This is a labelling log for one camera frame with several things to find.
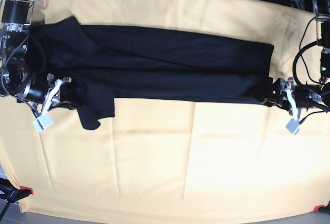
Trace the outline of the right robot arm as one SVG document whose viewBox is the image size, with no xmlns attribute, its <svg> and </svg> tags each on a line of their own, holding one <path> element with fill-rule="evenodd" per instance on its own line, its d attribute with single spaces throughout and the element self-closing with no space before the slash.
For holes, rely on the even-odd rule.
<svg viewBox="0 0 330 224">
<path fill-rule="evenodd" d="M 1 0 L 1 96 L 27 104 L 35 117 L 55 108 L 78 109 L 81 102 L 71 92 L 70 77 L 41 77 L 24 61 L 35 2 Z"/>
</svg>

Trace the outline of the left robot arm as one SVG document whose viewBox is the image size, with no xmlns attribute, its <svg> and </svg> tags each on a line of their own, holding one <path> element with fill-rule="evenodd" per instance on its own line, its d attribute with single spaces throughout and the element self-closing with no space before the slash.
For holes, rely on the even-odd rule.
<svg viewBox="0 0 330 224">
<path fill-rule="evenodd" d="M 258 103 L 286 110 L 292 116 L 289 126 L 300 126 L 306 118 L 301 118 L 301 110 L 315 109 L 316 113 L 329 113 L 329 0 L 311 0 L 316 23 L 316 40 L 299 45 L 299 51 L 292 64 L 292 77 L 287 80 L 269 79 L 257 88 L 251 97 Z M 320 51 L 320 77 L 310 84 L 298 78 L 298 62 L 311 48 Z"/>
</svg>

